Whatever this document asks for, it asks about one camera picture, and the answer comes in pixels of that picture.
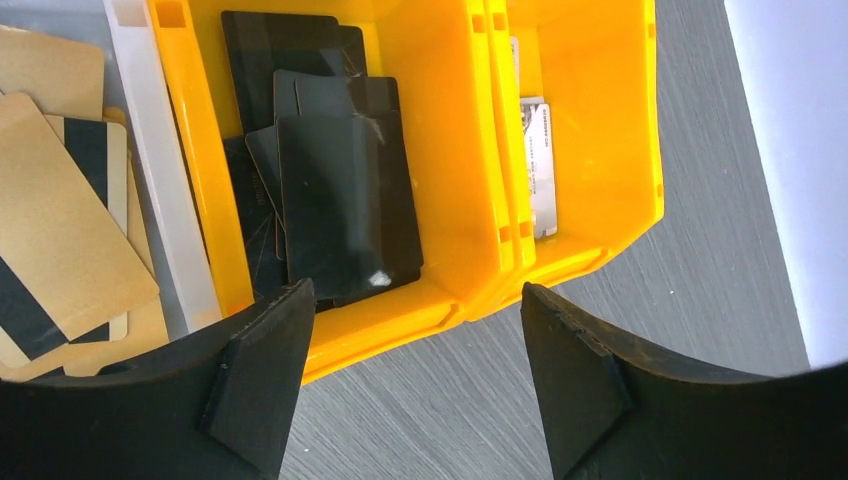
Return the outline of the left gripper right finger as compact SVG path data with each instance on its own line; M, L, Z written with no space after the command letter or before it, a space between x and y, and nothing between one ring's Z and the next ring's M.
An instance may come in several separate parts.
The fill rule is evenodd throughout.
M847 367L701 361L528 283L521 320L557 479L843 479Z

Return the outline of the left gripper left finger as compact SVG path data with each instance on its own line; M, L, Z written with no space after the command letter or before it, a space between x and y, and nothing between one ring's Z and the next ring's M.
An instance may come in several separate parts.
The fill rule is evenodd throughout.
M1 385L5 479L275 479L313 332L308 279L88 377Z

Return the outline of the black credit card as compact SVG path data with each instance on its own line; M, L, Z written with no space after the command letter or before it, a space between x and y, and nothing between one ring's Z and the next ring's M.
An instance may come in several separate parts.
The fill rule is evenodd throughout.
M418 280L423 253L396 121L276 121L291 280L353 302Z

